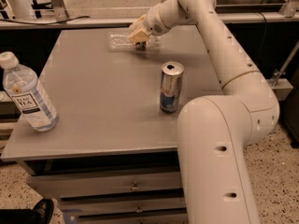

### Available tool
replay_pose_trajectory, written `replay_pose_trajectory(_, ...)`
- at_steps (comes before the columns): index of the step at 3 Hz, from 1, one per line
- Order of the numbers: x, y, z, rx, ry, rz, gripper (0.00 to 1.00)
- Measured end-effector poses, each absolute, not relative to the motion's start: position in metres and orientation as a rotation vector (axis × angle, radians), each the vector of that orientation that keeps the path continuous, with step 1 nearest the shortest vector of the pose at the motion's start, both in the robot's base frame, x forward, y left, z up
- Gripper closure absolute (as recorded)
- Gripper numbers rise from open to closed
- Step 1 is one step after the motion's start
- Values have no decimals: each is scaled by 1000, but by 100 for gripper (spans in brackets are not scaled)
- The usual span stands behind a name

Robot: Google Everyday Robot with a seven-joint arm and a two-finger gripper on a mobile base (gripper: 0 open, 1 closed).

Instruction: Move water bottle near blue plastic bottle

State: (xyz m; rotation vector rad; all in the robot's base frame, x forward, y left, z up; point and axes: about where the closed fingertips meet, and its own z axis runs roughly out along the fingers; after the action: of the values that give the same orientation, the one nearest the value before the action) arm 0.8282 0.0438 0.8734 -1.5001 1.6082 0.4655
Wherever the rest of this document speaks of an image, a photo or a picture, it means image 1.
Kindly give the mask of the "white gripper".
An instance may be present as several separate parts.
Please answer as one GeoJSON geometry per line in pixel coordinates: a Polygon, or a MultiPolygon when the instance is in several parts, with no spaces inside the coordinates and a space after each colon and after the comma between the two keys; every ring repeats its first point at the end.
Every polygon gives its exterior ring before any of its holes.
{"type": "Polygon", "coordinates": [[[128,39],[132,43],[146,42],[150,35],[160,36],[169,32],[160,15],[159,7],[152,7],[129,26],[128,39]]]}

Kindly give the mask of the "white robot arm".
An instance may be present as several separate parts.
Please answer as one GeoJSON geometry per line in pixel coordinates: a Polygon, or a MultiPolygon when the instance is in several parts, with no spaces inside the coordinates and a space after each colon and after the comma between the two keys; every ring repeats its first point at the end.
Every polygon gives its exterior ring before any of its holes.
{"type": "Polygon", "coordinates": [[[178,116],[178,158],[189,224],[261,224],[243,148],[266,137],[278,99],[220,19],[216,0],[162,0],[130,27],[133,42],[192,22],[221,85],[190,100],[178,116]]]}

